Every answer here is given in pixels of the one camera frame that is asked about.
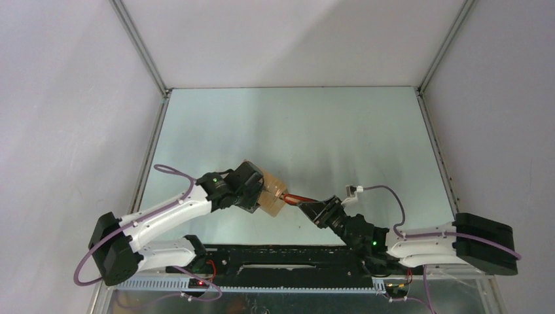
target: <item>red wire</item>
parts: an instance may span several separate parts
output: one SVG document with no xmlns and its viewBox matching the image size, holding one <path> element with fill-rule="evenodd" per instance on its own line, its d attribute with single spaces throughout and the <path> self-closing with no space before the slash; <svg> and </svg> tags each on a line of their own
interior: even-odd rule
<svg viewBox="0 0 555 314">
<path fill-rule="evenodd" d="M 214 272 L 212 273 L 212 277 L 210 277 L 210 279 L 208 279 L 208 280 L 212 281 L 212 279 L 214 279 L 214 277 L 216 277 L 216 265 L 214 264 L 213 260 L 208 260 L 206 262 L 206 264 L 211 264 L 212 265 L 212 269 L 213 269 Z"/>
</svg>

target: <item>metal frame edge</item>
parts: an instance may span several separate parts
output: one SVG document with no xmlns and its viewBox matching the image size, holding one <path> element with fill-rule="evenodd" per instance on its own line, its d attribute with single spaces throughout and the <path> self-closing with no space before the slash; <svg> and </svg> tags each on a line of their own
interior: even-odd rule
<svg viewBox="0 0 555 314">
<path fill-rule="evenodd" d="M 143 38 L 141 37 L 141 34 L 137 30 L 137 27 L 135 26 L 135 23 L 133 22 L 129 11 L 123 3 L 123 0 L 110 0 L 110 3 L 112 4 L 114 11 L 120 19 L 125 32 L 129 36 L 131 43 L 133 44 L 133 46 L 135 46 L 135 49 L 137 50 L 141 61 L 147 68 L 149 75 L 154 80 L 156 87 L 158 87 L 158 90 L 160 91 L 162 96 L 166 97 L 169 92 L 168 87 L 164 83 L 164 80 L 162 80 L 162 76 L 160 75 L 160 72 L 158 71 L 158 68 L 154 63 L 154 60 L 152 59 L 152 56 L 148 51 Z"/>
<path fill-rule="evenodd" d="M 432 145 L 432 149 L 435 155 L 435 160 L 437 162 L 437 166 L 439 168 L 439 173 L 441 174 L 441 179 L 443 181 L 443 186 L 445 187 L 445 192 L 447 193 L 447 198 L 449 199 L 449 204 L 451 205 L 451 211 L 453 212 L 453 216 L 459 212 L 459 198 L 455 195 L 453 189 L 453 179 L 449 176 L 449 172 L 447 171 L 447 166 L 443 155 L 441 154 L 441 148 L 439 140 L 437 139 L 432 119 L 430 117 L 430 113 L 426 107 L 426 102 L 424 101 L 424 97 L 421 92 L 416 88 L 416 98 L 418 99 L 418 105 L 420 106 L 420 112 L 422 113 L 422 118 L 424 119 L 424 124 L 426 125 L 426 130 L 428 132 L 428 137 L 430 138 L 430 143 Z"/>
<path fill-rule="evenodd" d="M 151 171 L 152 160 L 154 159 L 154 153 L 156 152 L 156 146 L 158 145 L 158 140 L 160 138 L 160 132 L 162 131 L 162 125 L 164 124 L 164 119 L 166 117 L 166 112 L 168 111 L 168 105 L 170 104 L 171 90 L 168 91 L 166 97 L 162 98 L 160 104 L 160 110 L 156 116 L 156 122 L 154 123 L 154 128 L 152 129 L 151 139 L 143 159 L 143 166 L 141 167 L 141 172 L 137 178 L 137 184 L 135 187 L 135 196 L 133 202 L 129 208 L 129 213 L 134 213 L 139 210 L 141 206 L 141 201 L 143 200 L 143 195 L 145 193 L 145 187 L 147 185 L 147 179 L 149 178 L 149 173 Z"/>
<path fill-rule="evenodd" d="M 428 85 L 430 84 L 436 70 L 441 64 L 441 61 L 443 60 L 443 58 L 445 57 L 445 54 L 447 53 L 447 51 L 455 41 L 455 38 L 460 32 L 463 24 L 468 19 L 470 12 L 472 11 L 472 8 L 474 7 L 474 4 L 476 3 L 476 1 L 477 0 L 465 0 L 463 5 L 459 9 L 459 12 L 455 17 L 455 20 L 451 24 L 451 27 L 449 27 L 449 31 L 447 32 L 447 35 L 445 36 L 441 45 L 439 46 L 438 52 L 436 53 L 435 57 L 432 60 L 432 63 L 428 67 L 428 70 L 426 71 L 426 74 L 424 75 L 422 82 L 418 86 L 421 93 L 424 94 L 426 89 L 428 88 Z"/>
</svg>

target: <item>cable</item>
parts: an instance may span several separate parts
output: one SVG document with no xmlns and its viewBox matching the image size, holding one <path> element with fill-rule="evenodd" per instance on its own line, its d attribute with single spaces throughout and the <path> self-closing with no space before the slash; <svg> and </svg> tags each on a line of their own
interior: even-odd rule
<svg viewBox="0 0 555 314">
<path fill-rule="evenodd" d="M 159 302 L 159 301 L 162 301 L 162 300 L 164 300 L 164 299 L 173 298 L 174 296 L 180 296 L 180 297 L 187 298 L 188 301 L 196 300 L 196 301 L 201 301 L 201 302 L 212 302 L 212 301 L 218 300 L 219 298 L 222 297 L 223 292 L 222 292 L 221 288 L 218 287 L 217 285 L 213 284 L 210 280 L 206 280 L 206 279 L 204 279 L 204 278 L 198 277 L 198 276 L 194 275 L 193 273 L 190 273 L 190 272 L 188 272 L 187 270 L 183 269 L 182 267 L 179 267 L 179 266 L 172 266 L 172 267 L 175 268 L 175 269 L 177 269 L 177 270 L 179 270 L 179 271 L 181 271 L 182 273 L 184 273 L 184 274 L 186 274 L 186 275 L 189 275 L 189 276 L 191 276 L 191 277 L 193 277 L 193 278 L 195 278 L 195 279 L 197 279 L 197 280 L 199 280 L 199 281 L 202 281 L 203 283 L 206 283 L 209 287 L 213 287 L 214 289 L 216 289 L 216 290 L 218 291 L 218 296 L 216 296 L 216 297 L 214 297 L 214 298 L 203 299 L 203 298 L 197 298 L 197 297 L 195 297 L 195 296 L 188 295 L 188 294 L 186 294 L 186 293 L 184 293 L 184 292 L 174 292 L 174 293 L 166 294 L 165 296 L 161 296 L 161 297 L 159 297 L 159 298 L 157 298 L 157 299 L 155 299 L 155 300 L 152 300 L 152 301 L 150 301 L 150 302 L 148 302 L 148 303 L 145 303 L 145 304 L 141 304 L 141 305 L 137 305 L 137 306 L 128 306 L 128 305 L 123 305 L 123 304 L 121 304 L 120 299 L 119 299 L 118 294 L 117 294 L 117 295 L 115 296 L 117 305 L 118 305 L 119 307 L 121 307 L 122 309 L 129 309 L 129 310 L 132 310 L 132 311 L 136 311 L 136 310 L 138 310 L 138 309 L 143 309 L 143 308 L 145 308 L 145 307 L 149 307 L 149 306 L 151 306 L 151 305 L 153 305 L 153 304 L 155 304 L 155 303 L 157 303 L 157 302 Z"/>
<path fill-rule="evenodd" d="M 426 234 L 403 234 L 401 233 L 397 228 L 401 227 L 406 220 L 406 215 L 404 212 L 404 207 L 403 207 L 403 203 L 401 202 L 401 199 L 399 199 L 399 196 L 397 195 L 397 193 L 395 193 L 394 190 L 392 190 L 390 187 L 386 186 L 386 185 L 375 185 L 375 186 L 370 186 L 367 188 L 363 188 L 364 191 L 367 190 L 374 190 L 375 188 L 385 188 L 386 190 L 390 191 L 393 196 L 395 197 L 395 199 L 397 200 L 397 203 L 399 203 L 399 207 L 401 208 L 401 222 L 394 224 L 393 225 L 393 231 L 395 232 L 395 234 L 397 234 L 398 237 L 403 237 L 403 238 L 407 238 L 407 239 L 416 239 L 419 237 L 435 237 L 435 236 L 456 236 L 456 237 L 464 237 L 466 239 L 470 239 L 470 240 L 474 240 L 477 242 L 482 242 L 485 243 L 487 245 L 490 245 L 492 247 L 495 247 L 496 249 L 505 251 L 511 255 L 513 255 L 517 260 L 521 260 L 522 259 L 522 255 L 518 254 L 516 251 L 511 250 L 508 247 L 504 247 L 498 243 L 495 243 L 493 241 L 490 241 L 488 239 L 484 239 L 483 237 L 476 237 L 475 235 L 470 235 L 470 234 L 461 234 L 459 232 L 429 232 Z"/>
<path fill-rule="evenodd" d="M 187 175 L 186 173 L 183 173 L 175 168 L 172 168 L 170 166 L 166 166 L 166 165 L 161 165 L 161 164 L 157 164 L 154 165 L 154 168 L 160 172 L 163 173 L 168 173 L 170 175 L 179 175 L 182 177 L 187 178 L 190 181 L 189 184 L 189 188 L 187 189 L 187 191 L 185 191 L 185 193 L 177 200 L 162 206 L 161 208 L 152 211 L 151 213 L 148 213 L 142 217 L 139 217 L 137 219 L 135 219 L 136 222 L 141 222 L 143 220 L 146 220 L 148 218 L 151 218 L 152 216 L 155 216 L 165 210 L 168 210 L 169 208 L 172 208 L 174 206 L 176 206 L 179 203 L 179 200 L 185 200 L 187 198 L 187 196 L 189 196 L 189 194 L 191 193 L 193 186 L 194 186 L 194 182 L 195 182 L 195 178 L 191 177 L 190 175 Z M 83 266 L 85 265 L 85 262 L 106 242 L 108 242 L 110 239 L 112 239 L 113 237 L 115 237 L 117 234 L 119 234 L 120 232 L 123 232 L 125 229 L 129 228 L 130 226 L 133 226 L 133 221 L 121 226 L 120 228 L 112 231 L 110 234 L 108 234 L 107 236 L 105 236 L 103 239 L 101 239 L 100 241 L 98 241 L 98 243 L 96 243 L 86 254 L 85 256 L 81 259 L 81 261 L 79 262 L 79 264 L 77 265 L 77 267 L 75 268 L 75 272 L 73 273 L 73 282 L 81 287 L 85 287 L 85 286 L 89 286 L 89 285 L 93 285 L 99 281 L 102 280 L 102 277 L 99 277 L 97 279 L 91 280 L 91 281 L 81 281 L 79 280 L 79 273 L 81 272 L 81 269 L 83 268 Z"/>
<path fill-rule="evenodd" d="M 405 298 L 392 298 L 390 297 L 387 293 L 385 294 L 380 294 L 382 295 L 385 299 L 389 300 L 389 302 L 406 302 L 406 301 L 417 301 L 418 303 L 424 305 L 427 309 L 429 309 L 430 311 L 432 311 L 432 309 L 426 304 L 426 302 L 420 300 L 419 298 L 413 298 L 413 297 L 405 297 Z"/>
<path fill-rule="evenodd" d="M 374 190 L 376 188 L 385 188 L 386 190 L 390 191 L 393 194 L 393 196 L 395 197 L 395 199 L 397 200 L 397 203 L 399 204 L 399 208 L 401 208 L 401 222 L 393 225 L 393 231 L 399 237 L 402 237 L 402 238 L 405 238 L 405 239 L 415 239 L 415 238 L 419 238 L 419 237 L 434 237 L 434 236 L 464 237 L 465 239 L 470 239 L 470 240 L 478 241 L 478 242 L 481 242 L 481 243 L 485 243 L 487 245 L 495 247 L 496 249 L 500 249 L 502 251 L 505 251 L 505 252 L 513 255 L 517 260 L 522 259 L 522 255 L 518 254 L 516 251 L 511 250 L 508 247 L 504 247 L 504 246 L 502 246 L 498 243 L 495 243 L 495 242 L 490 241 L 488 239 L 484 239 L 483 237 L 476 237 L 475 235 L 471 235 L 471 234 L 462 234 L 462 233 L 459 233 L 459 232 L 428 232 L 428 233 L 425 233 L 425 234 L 403 234 L 397 229 L 398 227 L 401 227 L 405 223 L 405 220 L 406 220 L 406 215 L 405 215 L 405 212 L 404 212 L 404 207 L 403 207 L 403 203 L 401 202 L 401 199 L 399 198 L 399 196 L 397 195 L 397 193 L 395 193 L 395 191 L 393 189 L 391 189 L 390 187 L 388 187 L 386 185 L 369 186 L 369 187 L 363 188 L 363 191 Z M 431 295 L 430 295 L 429 285 L 428 285 L 428 281 L 427 281 L 426 269 L 427 269 L 427 265 L 424 265 L 424 273 L 423 273 L 424 289 L 425 289 L 425 292 L 426 292 L 426 298 L 428 300 L 428 308 L 430 309 L 432 314 L 435 314 L 436 312 L 433 309 L 433 305 L 431 303 Z M 403 298 L 403 299 L 397 299 L 397 300 L 389 298 L 389 301 L 390 302 L 407 301 L 409 299 L 415 300 L 415 301 L 418 301 L 418 302 L 421 302 L 421 303 L 425 304 L 423 301 L 421 301 L 419 299 L 416 299 L 416 298 Z"/>
</svg>

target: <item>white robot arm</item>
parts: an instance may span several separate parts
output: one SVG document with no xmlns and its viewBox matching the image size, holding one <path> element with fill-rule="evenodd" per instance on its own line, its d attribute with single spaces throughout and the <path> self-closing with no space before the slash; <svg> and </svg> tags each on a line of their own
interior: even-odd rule
<svg viewBox="0 0 555 314">
<path fill-rule="evenodd" d="M 117 285 L 138 271 L 197 262 L 206 251 L 195 235 L 176 241 L 153 241 L 190 219 L 232 205 L 254 212 L 264 184 L 262 171 L 251 162 L 244 162 L 226 174 L 206 173 L 189 193 L 176 195 L 146 211 L 119 219 L 112 213 L 101 216 L 89 249 L 105 241 L 92 253 L 105 284 Z M 106 241 L 115 230 L 121 231 Z"/>
</svg>

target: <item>purple cable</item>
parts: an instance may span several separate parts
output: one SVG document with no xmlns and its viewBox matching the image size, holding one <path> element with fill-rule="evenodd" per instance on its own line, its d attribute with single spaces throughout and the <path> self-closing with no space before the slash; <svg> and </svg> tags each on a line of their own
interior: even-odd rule
<svg viewBox="0 0 555 314">
<path fill-rule="evenodd" d="M 194 186 L 194 182 L 195 182 L 195 178 L 191 177 L 190 175 L 187 175 L 186 173 L 183 173 L 175 168 L 172 168 L 170 166 L 166 166 L 166 165 L 154 165 L 154 168 L 160 172 L 163 173 L 169 173 L 170 175 L 179 175 L 182 177 L 185 177 L 187 179 L 189 179 L 190 181 L 190 185 L 189 188 L 187 189 L 187 191 L 185 191 L 185 193 L 183 194 L 183 196 L 181 196 L 178 200 L 175 200 L 165 206 L 162 206 L 161 208 L 146 214 L 142 217 L 137 218 L 135 221 L 136 222 L 141 222 L 143 220 L 146 220 L 148 218 L 151 218 L 152 216 L 155 216 L 165 210 L 168 210 L 169 208 L 177 205 L 179 203 L 179 200 L 184 200 L 187 198 L 187 196 L 191 193 L 192 188 Z M 97 278 L 91 281 L 81 281 L 79 280 L 79 273 L 81 272 L 81 269 L 83 268 L 83 266 L 85 265 L 85 262 L 106 242 L 108 242 L 110 239 L 112 239 L 113 237 L 115 237 L 117 234 L 119 234 L 120 232 L 124 231 L 125 229 L 129 228 L 130 226 L 133 226 L 133 222 L 129 222 L 123 226 L 121 226 L 120 228 L 114 230 L 113 232 L 111 232 L 110 234 L 108 234 L 106 237 L 104 237 L 102 240 L 98 241 L 98 243 L 96 243 L 86 254 L 85 256 L 81 259 L 81 261 L 79 262 L 79 264 L 77 265 L 77 268 L 75 268 L 75 272 L 73 273 L 73 282 L 81 287 L 84 286 L 89 286 L 89 285 L 93 285 L 99 281 L 102 280 L 102 278 Z"/>
<path fill-rule="evenodd" d="M 404 207 L 403 207 L 403 203 L 401 202 L 401 199 L 399 199 L 397 193 L 395 193 L 395 191 L 393 189 L 391 189 L 390 187 L 386 186 L 386 185 L 375 185 L 375 186 L 370 186 L 368 188 L 363 188 L 364 191 L 367 190 L 374 190 L 376 188 L 385 188 L 386 190 L 390 191 L 393 196 L 395 197 L 395 199 L 397 200 L 397 203 L 399 204 L 399 207 L 401 208 L 401 222 L 398 224 L 394 224 L 393 225 L 393 231 L 395 232 L 395 234 L 397 234 L 398 237 L 405 237 L 407 239 L 415 239 L 415 238 L 419 238 L 419 237 L 435 237 L 435 236 L 456 236 L 456 237 L 464 237 L 466 239 L 470 239 L 470 240 L 474 240 L 474 241 L 478 241 L 478 242 L 482 242 L 485 243 L 487 245 L 490 245 L 492 247 L 495 247 L 496 249 L 505 251 L 511 255 L 513 255 L 517 260 L 522 259 L 522 255 L 518 254 L 517 252 L 515 252 L 514 250 L 509 249 L 508 247 L 504 247 L 498 243 L 495 243 L 493 241 L 490 241 L 488 239 L 484 239 L 483 237 L 476 237 L 475 235 L 470 235 L 470 234 L 461 234 L 459 232 L 445 232 L 444 234 L 442 232 L 428 232 L 425 234 L 405 234 L 403 235 L 397 228 L 402 226 L 406 220 L 406 215 L 404 213 Z"/>
<path fill-rule="evenodd" d="M 429 309 L 430 311 L 432 311 L 432 309 L 426 304 L 426 302 L 420 300 L 419 298 L 412 298 L 412 297 L 407 297 L 406 300 L 404 298 L 392 298 L 390 297 L 387 293 L 386 294 L 382 294 L 382 296 L 384 296 L 385 299 L 387 300 L 391 300 L 392 302 L 406 302 L 406 301 L 417 301 L 418 303 L 424 305 L 427 309 Z"/>
<path fill-rule="evenodd" d="M 179 267 L 179 266 L 172 266 L 172 267 L 175 268 L 175 269 L 177 269 L 177 270 L 179 270 L 179 271 L 181 271 L 182 273 L 184 273 L 184 274 L 186 274 L 186 275 L 189 275 L 189 276 L 191 276 L 191 277 L 193 277 L 193 278 L 195 278 L 195 279 L 197 279 L 197 280 L 202 281 L 203 283 L 206 283 L 209 287 L 213 287 L 214 289 L 216 289 L 216 290 L 218 291 L 218 296 L 215 296 L 214 298 L 209 298 L 209 299 L 197 298 L 197 297 L 195 297 L 195 296 L 190 296 L 190 295 L 185 294 L 185 293 L 184 293 L 184 295 L 183 295 L 184 298 L 187 298 L 187 299 L 190 298 L 191 300 L 197 300 L 197 301 L 201 301 L 201 302 L 212 302 L 212 301 L 218 300 L 219 298 L 222 297 L 222 294 L 223 294 L 222 289 L 221 289 L 220 287 L 218 287 L 217 285 L 213 284 L 211 281 L 208 281 L 208 280 L 206 280 L 206 279 L 204 279 L 204 278 L 198 277 L 198 276 L 194 275 L 193 273 L 190 273 L 189 271 L 183 269 L 182 267 Z M 138 309 L 143 309 L 143 308 L 145 308 L 145 307 L 149 307 L 149 306 L 151 306 L 151 305 L 153 305 L 153 304 L 155 304 L 155 303 L 157 303 L 157 302 L 159 302 L 159 301 L 162 301 L 162 300 L 164 300 L 164 299 L 173 298 L 174 296 L 182 296 L 182 294 L 181 294 L 181 292 L 175 292 L 175 293 L 166 294 L 165 296 L 161 296 L 161 297 L 159 297 L 159 298 L 157 298 L 157 299 L 155 299 L 155 300 L 152 300 L 152 301 L 150 301 L 150 302 L 148 302 L 148 303 L 145 303 L 145 304 L 142 304 L 142 305 L 137 305 L 137 306 L 128 306 L 128 305 L 123 305 L 123 304 L 121 304 L 121 301 L 120 301 L 120 299 L 119 299 L 119 297 L 118 297 L 118 292 L 117 292 L 117 290 L 116 290 L 116 296 L 115 296 L 115 298 L 116 298 L 116 303 L 117 303 L 117 305 L 118 305 L 119 307 L 121 307 L 122 309 L 129 309 L 129 310 L 131 310 L 131 311 L 136 311 L 136 310 L 138 310 Z"/>
<path fill-rule="evenodd" d="M 498 243 L 495 243 L 493 241 L 490 241 L 488 239 L 484 239 L 483 237 L 476 237 L 475 235 L 470 235 L 470 234 L 461 234 L 459 232 L 428 232 L 425 234 L 402 234 L 397 228 L 402 226 L 406 220 L 406 215 L 404 213 L 404 207 L 403 207 L 403 203 L 401 202 L 401 199 L 399 198 L 399 196 L 397 195 L 397 193 L 395 193 L 395 191 L 393 189 L 391 189 L 390 187 L 386 186 L 386 185 L 374 185 L 374 186 L 370 186 L 367 188 L 363 188 L 364 191 L 368 191 L 368 190 L 374 190 L 376 188 L 385 188 L 386 190 L 390 191 L 393 196 L 395 197 L 395 199 L 397 200 L 397 203 L 399 204 L 399 207 L 401 208 L 401 222 L 398 224 L 394 224 L 393 225 L 393 231 L 395 232 L 395 234 L 398 237 L 403 237 L 403 238 L 407 238 L 407 239 L 415 239 L 415 238 L 419 238 L 419 237 L 434 237 L 434 236 L 455 236 L 455 237 L 464 237 L 466 239 L 470 239 L 470 240 L 474 240 L 474 241 L 478 241 L 478 242 L 482 242 L 485 243 L 487 245 L 491 245 L 492 247 L 495 247 L 496 249 L 500 249 L 502 251 L 505 251 L 511 255 L 513 255 L 517 260 L 522 259 L 522 255 L 518 254 L 516 251 L 511 250 L 508 247 L 504 247 Z M 428 285 L 428 279 L 427 279 L 427 275 L 426 275 L 426 269 L 427 269 L 427 265 L 424 265 L 424 273 L 423 273 L 423 280 L 424 280 L 424 289 L 426 292 L 426 298 L 428 299 L 428 308 L 430 309 L 430 311 L 432 312 L 432 314 L 435 314 L 435 310 L 433 309 L 433 305 L 432 305 L 432 301 L 431 301 L 431 296 L 430 296 L 430 287 Z M 407 298 L 407 300 L 414 300 L 414 301 L 418 301 L 421 302 L 423 304 L 425 304 L 422 300 L 419 300 L 417 298 Z M 397 301 L 404 301 L 403 299 L 392 299 L 393 301 L 397 302 Z"/>
</svg>

